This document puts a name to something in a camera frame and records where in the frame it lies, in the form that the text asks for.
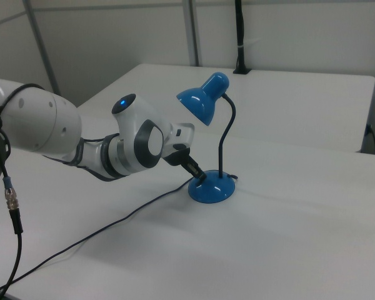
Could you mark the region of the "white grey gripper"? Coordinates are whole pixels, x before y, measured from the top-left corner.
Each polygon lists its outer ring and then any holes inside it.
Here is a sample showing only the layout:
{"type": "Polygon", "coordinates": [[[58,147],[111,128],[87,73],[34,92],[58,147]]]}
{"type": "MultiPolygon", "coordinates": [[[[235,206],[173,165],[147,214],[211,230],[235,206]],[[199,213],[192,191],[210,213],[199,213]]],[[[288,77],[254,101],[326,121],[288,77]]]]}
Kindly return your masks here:
{"type": "Polygon", "coordinates": [[[166,134],[162,158],[168,163],[181,165],[196,179],[206,179],[206,173],[190,156],[190,147],[194,137],[194,125],[191,123],[171,123],[166,134]]]}

